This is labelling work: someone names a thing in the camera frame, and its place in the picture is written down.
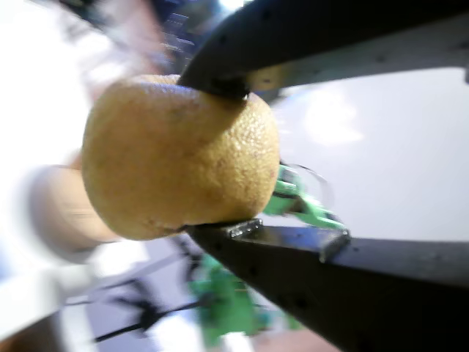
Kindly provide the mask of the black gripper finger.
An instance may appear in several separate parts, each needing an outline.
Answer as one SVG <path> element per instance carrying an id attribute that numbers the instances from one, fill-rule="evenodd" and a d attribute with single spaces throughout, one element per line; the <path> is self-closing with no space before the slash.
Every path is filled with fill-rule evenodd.
<path id="1" fill-rule="evenodd" d="M 342 351 L 466 351 L 468 244 L 354 238 L 252 219 L 188 228 L 249 286 Z"/>
<path id="2" fill-rule="evenodd" d="M 443 67 L 468 68 L 466 1 L 253 1 L 213 30 L 179 83 L 241 98 Z"/>

